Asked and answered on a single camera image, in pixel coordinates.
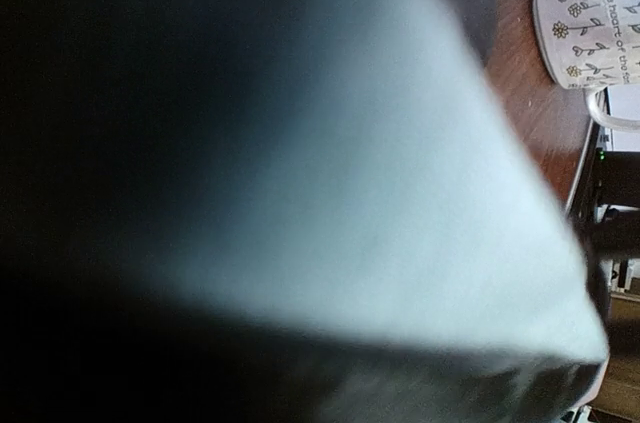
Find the light blue cloth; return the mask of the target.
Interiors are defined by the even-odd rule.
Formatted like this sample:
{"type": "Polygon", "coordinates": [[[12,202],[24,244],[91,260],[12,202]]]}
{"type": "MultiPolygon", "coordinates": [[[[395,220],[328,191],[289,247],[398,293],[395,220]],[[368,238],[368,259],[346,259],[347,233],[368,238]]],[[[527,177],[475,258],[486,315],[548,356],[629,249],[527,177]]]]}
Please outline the light blue cloth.
{"type": "Polygon", "coordinates": [[[153,0],[138,289],[193,422],[554,422],[608,355],[587,258],[447,0],[153,0]]]}

